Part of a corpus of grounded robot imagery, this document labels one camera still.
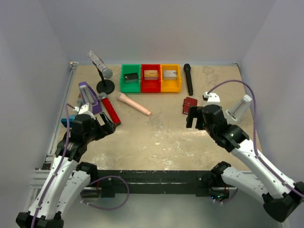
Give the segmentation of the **red leather card holder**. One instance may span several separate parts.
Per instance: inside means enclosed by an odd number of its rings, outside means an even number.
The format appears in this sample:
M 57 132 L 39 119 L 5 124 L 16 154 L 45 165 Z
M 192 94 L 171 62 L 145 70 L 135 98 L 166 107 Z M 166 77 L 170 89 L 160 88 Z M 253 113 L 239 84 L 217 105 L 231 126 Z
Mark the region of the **red leather card holder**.
M 192 106 L 197 106 L 197 99 L 191 98 L 191 97 L 186 97 L 183 100 L 183 105 L 182 105 L 182 113 L 183 114 L 188 114 L 189 113 L 189 109 Z

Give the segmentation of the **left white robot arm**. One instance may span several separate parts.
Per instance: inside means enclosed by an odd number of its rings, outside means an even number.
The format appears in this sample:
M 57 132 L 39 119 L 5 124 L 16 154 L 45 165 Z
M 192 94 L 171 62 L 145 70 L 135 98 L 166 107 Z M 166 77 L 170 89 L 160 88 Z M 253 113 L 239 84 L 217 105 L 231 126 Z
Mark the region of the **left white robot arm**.
M 116 126 L 104 112 L 99 123 L 90 112 L 82 112 L 66 127 L 57 145 L 50 172 L 43 187 L 27 212 L 17 215 L 20 228 L 62 228 L 64 212 L 89 182 L 97 178 L 97 166 L 81 162 L 87 146 L 115 132 Z

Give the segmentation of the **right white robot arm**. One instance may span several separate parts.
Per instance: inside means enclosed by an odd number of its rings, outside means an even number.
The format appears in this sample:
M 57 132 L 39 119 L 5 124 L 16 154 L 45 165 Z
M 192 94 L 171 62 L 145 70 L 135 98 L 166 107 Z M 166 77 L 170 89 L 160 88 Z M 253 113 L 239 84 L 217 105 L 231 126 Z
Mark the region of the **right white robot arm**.
M 262 205 L 266 213 L 278 222 L 284 222 L 301 204 L 304 183 L 295 182 L 283 174 L 257 148 L 248 134 L 237 125 L 229 124 L 222 108 L 216 104 L 189 108 L 186 127 L 205 130 L 215 143 L 242 161 L 255 175 L 245 178 L 240 171 L 221 162 L 212 169 L 227 185 L 232 185 Z

